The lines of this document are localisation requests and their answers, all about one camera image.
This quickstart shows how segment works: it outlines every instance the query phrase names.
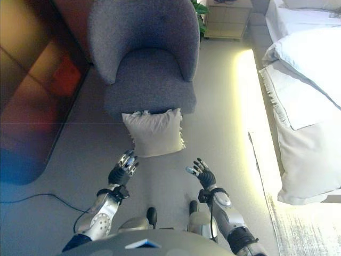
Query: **wooden cabinet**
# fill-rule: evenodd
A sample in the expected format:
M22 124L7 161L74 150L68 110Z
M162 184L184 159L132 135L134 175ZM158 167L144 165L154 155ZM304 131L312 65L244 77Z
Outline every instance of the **wooden cabinet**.
M209 0L207 7L205 37L242 39L252 10L250 0L225 3Z

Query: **rug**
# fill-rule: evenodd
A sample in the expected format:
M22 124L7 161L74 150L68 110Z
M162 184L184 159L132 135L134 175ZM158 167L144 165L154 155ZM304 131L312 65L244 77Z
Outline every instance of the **rug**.
M341 204L289 205L277 201L281 180L272 140L250 132L264 194L281 256L341 255Z

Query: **green leaf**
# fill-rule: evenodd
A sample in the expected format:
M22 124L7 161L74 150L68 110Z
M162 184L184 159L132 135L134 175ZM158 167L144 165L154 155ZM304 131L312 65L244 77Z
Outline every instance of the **green leaf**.
M197 14L208 13L208 8L202 4L198 4L198 6L194 8L196 9Z

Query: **reflective surface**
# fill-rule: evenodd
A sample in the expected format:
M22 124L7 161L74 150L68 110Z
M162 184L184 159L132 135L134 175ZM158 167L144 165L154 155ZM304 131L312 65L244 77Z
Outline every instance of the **reflective surface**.
M89 64L50 1L1 0L1 181L45 169Z

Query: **armchair cushion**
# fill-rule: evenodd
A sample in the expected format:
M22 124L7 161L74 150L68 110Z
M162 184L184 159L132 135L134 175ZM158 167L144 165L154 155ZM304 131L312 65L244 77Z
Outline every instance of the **armchair cushion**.
M174 56L160 49L139 49L121 61L116 82L108 85L104 107L121 121L121 113L149 110L152 114L181 108L194 112L196 96L192 82L184 81Z

